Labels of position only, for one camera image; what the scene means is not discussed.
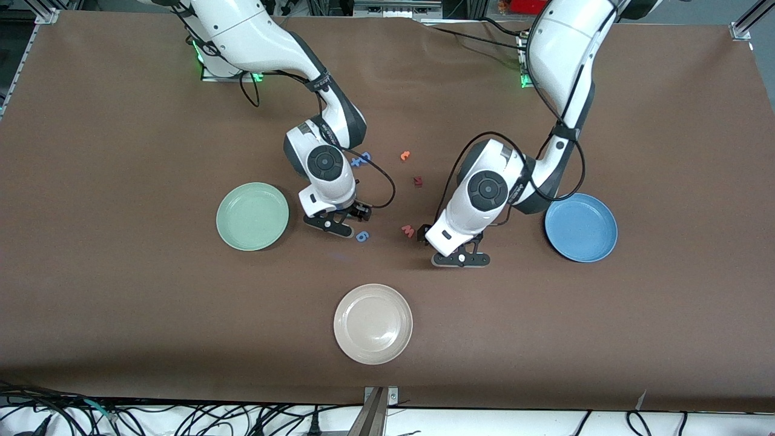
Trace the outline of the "beige plate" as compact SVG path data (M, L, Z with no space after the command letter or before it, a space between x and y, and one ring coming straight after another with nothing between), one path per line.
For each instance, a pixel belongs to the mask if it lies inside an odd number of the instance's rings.
M414 320L409 304L388 285L369 283L341 298L333 315L338 347L363 365L383 365L409 345Z

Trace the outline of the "pale green plate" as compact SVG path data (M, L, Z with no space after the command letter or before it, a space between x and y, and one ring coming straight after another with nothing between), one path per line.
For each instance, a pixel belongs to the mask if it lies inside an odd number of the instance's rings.
M251 182L236 187L221 201L216 228L222 240L240 251L260 251L285 233L289 206L274 185Z

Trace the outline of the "blue plate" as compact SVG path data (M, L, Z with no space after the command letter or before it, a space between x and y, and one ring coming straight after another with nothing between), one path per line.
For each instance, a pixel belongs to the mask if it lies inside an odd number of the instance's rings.
M544 232L558 254L579 263L605 259L618 241L612 211L603 201L583 193L551 204L544 216Z

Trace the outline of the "aluminium beam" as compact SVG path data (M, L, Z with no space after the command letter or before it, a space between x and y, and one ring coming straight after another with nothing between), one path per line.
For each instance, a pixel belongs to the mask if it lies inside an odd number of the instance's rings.
M384 436L391 394L388 387L366 389L366 399L347 436Z

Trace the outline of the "grey equipment box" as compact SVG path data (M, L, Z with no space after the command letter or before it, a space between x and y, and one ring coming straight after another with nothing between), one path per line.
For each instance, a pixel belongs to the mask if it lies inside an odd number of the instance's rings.
M442 19L442 0L352 0L356 18Z

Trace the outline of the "brown table cover sheet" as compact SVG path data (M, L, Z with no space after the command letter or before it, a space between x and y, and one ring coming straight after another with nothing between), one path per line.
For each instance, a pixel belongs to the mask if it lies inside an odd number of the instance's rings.
M775 412L775 113L726 27L620 24L593 64L587 177L618 224L579 264L543 219L486 231L484 268L436 268L401 231L434 218L463 146L526 153L553 116L501 47L401 18L288 20L368 123L397 185L354 223L302 223L285 133L317 111L289 78L204 83L175 16L62 12L39 31L0 121L0 379L103 397L409 406ZM402 161L400 154L410 151ZM423 177L416 188L414 176ZM282 237L231 248L216 212L274 185ZM333 315L388 285L414 320L383 365L340 350Z

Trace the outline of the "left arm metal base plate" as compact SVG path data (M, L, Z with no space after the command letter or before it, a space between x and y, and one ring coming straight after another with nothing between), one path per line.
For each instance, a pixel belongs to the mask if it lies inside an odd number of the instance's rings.
M521 78L520 78L521 88L534 87L532 78L529 73L529 67L527 64L528 39L526 37L518 36L516 37L516 42L518 47L518 62L519 62L519 69L520 69L520 75L521 75Z

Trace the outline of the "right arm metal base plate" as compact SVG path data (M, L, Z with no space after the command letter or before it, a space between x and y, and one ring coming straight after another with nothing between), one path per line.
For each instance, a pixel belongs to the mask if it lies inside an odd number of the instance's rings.
M212 72L210 72L209 69L203 64L202 62L199 62L199 66L201 69L200 72L200 80L202 82L243 82L243 83L260 83L263 82L264 74L263 73L244 73L239 71L238 74L235 74L233 76L217 76L214 75Z

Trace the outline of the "aluminium table rail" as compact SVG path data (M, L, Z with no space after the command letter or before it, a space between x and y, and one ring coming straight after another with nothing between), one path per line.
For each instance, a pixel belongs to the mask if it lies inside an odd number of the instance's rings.
M42 25L56 22L60 0L0 0L0 119Z

